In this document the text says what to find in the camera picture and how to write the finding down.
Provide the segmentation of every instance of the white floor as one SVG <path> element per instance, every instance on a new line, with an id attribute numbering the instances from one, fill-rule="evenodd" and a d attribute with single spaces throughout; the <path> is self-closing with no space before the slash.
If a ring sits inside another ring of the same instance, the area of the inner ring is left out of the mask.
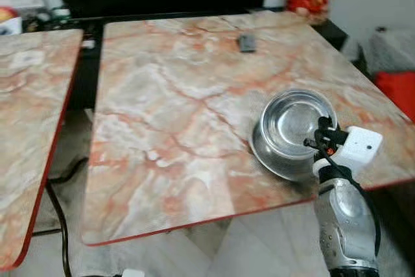
<path id="1" fill-rule="evenodd" d="M 52 175 L 63 170 L 76 155 L 88 154 L 86 119 L 79 116 L 68 116 L 67 119 L 55 154 Z M 105 247 L 86 247 L 80 242 L 78 227 L 85 177 L 86 169 L 83 168 L 68 184 L 55 186 L 67 215 L 71 270 L 75 277 L 113 276 L 125 268 L 140 269 L 150 277 L 329 276 L 318 246 L 318 225 L 312 204 Z M 44 194 L 36 228 L 56 225 L 53 209 Z M 379 266 L 381 276 L 412 276 L 409 264 L 385 231 Z M 0 276 L 64 276 L 60 234 L 32 238 L 23 264 Z"/>

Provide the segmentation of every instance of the marble tabletop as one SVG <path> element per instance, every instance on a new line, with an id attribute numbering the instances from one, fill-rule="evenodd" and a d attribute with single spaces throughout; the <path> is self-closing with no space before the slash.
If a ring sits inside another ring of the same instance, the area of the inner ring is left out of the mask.
<path id="1" fill-rule="evenodd" d="M 81 40 L 80 30 L 0 36 L 0 271 L 29 247 Z"/>
<path id="2" fill-rule="evenodd" d="M 241 33 L 257 51 L 240 53 Z M 302 18 L 250 15 L 108 24 L 82 238 L 102 245 L 312 200 L 262 168 L 247 140 L 267 101 L 316 90 L 342 127 L 384 136 L 366 189 L 415 178 L 415 126 Z"/>

